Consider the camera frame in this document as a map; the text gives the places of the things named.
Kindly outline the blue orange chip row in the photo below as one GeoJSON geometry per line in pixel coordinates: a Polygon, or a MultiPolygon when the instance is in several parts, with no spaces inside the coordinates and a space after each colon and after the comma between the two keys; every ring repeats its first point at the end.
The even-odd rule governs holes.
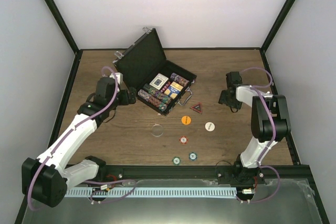
{"type": "Polygon", "coordinates": [[[160,111],[165,111],[167,109],[167,105],[162,102],[161,100],[155,98],[151,94],[147,93],[146,91],[140,89],[138,91],[138,96],[146,100],[148,103],[152,104],[156,108],[158,108],[160,111]]]}

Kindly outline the red black triangular button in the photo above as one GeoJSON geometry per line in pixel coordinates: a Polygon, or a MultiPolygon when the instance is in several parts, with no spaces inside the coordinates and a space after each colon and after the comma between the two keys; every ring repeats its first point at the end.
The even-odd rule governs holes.
{"type": "Polygon", "coordinates": [[[191,110],[199,113],[199,114],[202,114],[203,113],[203,107],[202,107],[202,103],[199,102],[193,106],[190,107],[191,110]]]}

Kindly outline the white round dealer button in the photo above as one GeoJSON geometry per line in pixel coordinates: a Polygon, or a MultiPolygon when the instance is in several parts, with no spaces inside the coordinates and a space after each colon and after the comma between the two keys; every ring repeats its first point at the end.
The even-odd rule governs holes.
{"type": "Polygon", "coordinates": [[[212,132],[215,130],[215,124],[213,122],[207,122],[205,124],[205,129],[209,132],[212,132]]]}

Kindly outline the black poker set case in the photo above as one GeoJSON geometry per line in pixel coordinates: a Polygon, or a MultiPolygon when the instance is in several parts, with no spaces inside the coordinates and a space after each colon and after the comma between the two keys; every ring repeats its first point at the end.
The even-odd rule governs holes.
{"type": "Polygon", "coordinates": [[[191,92],[190,86],[196,80],[196,75],[167,60],[155,28],[149,29],[144,27],[143,30],[145,34],[124,51],[124,53],[115,53],[118,58],[113,64],[117,71],[123,74],[125,85],[128,88],[136,88],[136,97],[141,102],[166,116],[176,104],[185,105],[184,102],[180,102],[180,98],[185,92],[191,92]],[[174,82],[170,79],[172,73],[176,73],[189,81],[188,85],[183,88],[179,95],[175,99],[172,99],[170,104],[167,104],[165,111],[160,111],[138,96],[138,91],[140,89],[144,90],[143,86],[149,84],[158,73],[168,77],[168,81],[171,83],[174,82]]]}

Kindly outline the clear round button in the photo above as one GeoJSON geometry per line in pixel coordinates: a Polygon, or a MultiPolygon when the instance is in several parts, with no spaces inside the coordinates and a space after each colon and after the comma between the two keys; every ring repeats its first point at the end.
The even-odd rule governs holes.
{"type": "Polygon", "coordinates": [[[152,127],[151,127],[151,134],[154,136],[154,137],[160,137],[162,136],[164,133],[164,127],[160,124],[154,124],[152,127]]]}

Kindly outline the orange big blind button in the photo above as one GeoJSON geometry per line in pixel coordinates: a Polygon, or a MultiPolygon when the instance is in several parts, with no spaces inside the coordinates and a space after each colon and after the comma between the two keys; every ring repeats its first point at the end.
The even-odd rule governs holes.
{"type": "Polygon", "coordinates": [[[191,121],[192,121],[191,117],[190,117],[190,116],[187,116],[187,115],[185,115],[185,116],[183,116],[183,117],[181,118],[181,122],[182,122],[184,125],[189,125],[189,124],[191,123],[191,121]]]}

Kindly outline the purple poker chip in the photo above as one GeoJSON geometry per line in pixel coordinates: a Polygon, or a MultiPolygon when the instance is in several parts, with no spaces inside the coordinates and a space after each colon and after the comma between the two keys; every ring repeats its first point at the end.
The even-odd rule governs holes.
{"type": "Polygon", "coordinates": [[[197,160],[197,154],[194,153],[194,152],[191,152],[191,153],[189,153],[188,158],[189,158],[191,161],[195,161],[195,160],[197,160]]]}

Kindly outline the teal poker chip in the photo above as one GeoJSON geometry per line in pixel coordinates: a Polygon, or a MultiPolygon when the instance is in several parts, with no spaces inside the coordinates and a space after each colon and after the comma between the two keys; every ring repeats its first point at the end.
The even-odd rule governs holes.
{"type": "Polygon", "coordinates": [[[174,165],[180,165],[181,164],[181,159],[176,156],[172,159],[172,162],[173,162],[174,165]]]}

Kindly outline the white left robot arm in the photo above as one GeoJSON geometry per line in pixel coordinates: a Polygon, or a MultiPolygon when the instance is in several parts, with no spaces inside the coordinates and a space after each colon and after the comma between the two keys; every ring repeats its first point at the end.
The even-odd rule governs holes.
{"type": "Polygon", "coordinates": [[[119,105],[135,103],[135,92],[121,89],[121,73],[100,78],[96,91],[81,105],[62,135],[36,159],[27,158],[22,164],[22,191],[28,207],[36,211],[33,202],[55,207],[66,192],[88,183],[108,187],[105,161],[88,156],[68,167],[68,162],[83,142],[107,119],[119,105]]]}

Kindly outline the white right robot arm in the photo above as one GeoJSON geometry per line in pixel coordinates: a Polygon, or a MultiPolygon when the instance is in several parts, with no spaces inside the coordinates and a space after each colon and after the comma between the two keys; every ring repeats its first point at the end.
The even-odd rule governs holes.
{"type": "Polygon", "coordinates": [[[261,91],[267,86],[243,84],[238,71],[226,74],[226,85],[219,104],[226,105],[233,113],[238,112],[243,104],[251,108],[252,138],[238,158],[241,165],[233,170],[235,181],[244,184],[252,177],[251,168],[260,167],[272,147],[290,133],[287,100],[283,95],[261,91]]]}

